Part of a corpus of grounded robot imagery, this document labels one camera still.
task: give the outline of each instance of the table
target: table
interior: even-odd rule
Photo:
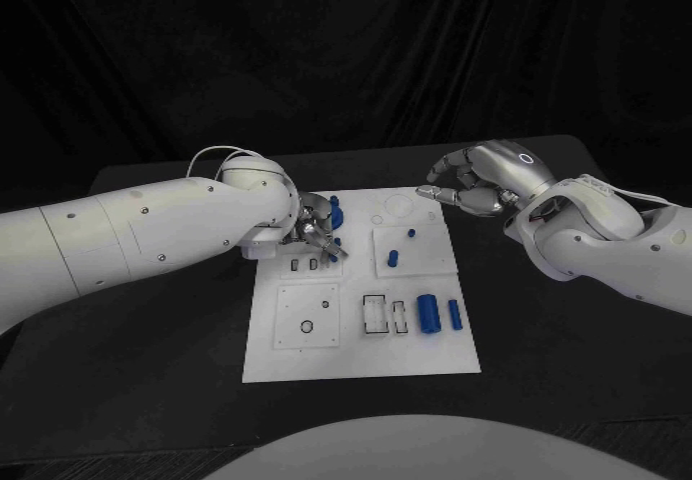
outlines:
[[[602,178],[574,137],[519,141],[558,178]],[[304,191],[411,186],[465,145],[274,159]],[[212,176],[217,164],[200,162],[193,174]],[[108,167],[91,193],[184,171],[180,162]],[[463,415],[542,430],[689,413],[692,319],[588,278],[555,282],[501,234],[501,218],[444,208],[480,375],[242,384],[255,264],[233,249],[26,321],[0,370],[0,462],[253,446],[375,415]]]

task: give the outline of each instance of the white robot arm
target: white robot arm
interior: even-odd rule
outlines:
[[[50,306],[235,245],[249,259],[291,241],[346,256],[328,201],[297,192],[274,161],[236,157],[220,170],[220,182],[180,178],[0,215],[0,334]]]
[[[507,140],[445,155],[428,182],[452,168],[465,190],[424,185],[416,193],[477,216],[514,206],[504,233],[550,278],[585,275],[634,300],[692,315],[692,209],[588,175],[556,182],[537,156]],[[666,207],[638,213],[615,192]]]

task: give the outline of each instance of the black curtain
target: black curtain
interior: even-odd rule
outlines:
[[[274,155],[555,133],[582,139],[623,187],[686,200],[682,6],[26,0],[8,8],[0,87],[20,174],[3,209],[83,194],[108,164],[184,159],[217,143]]]

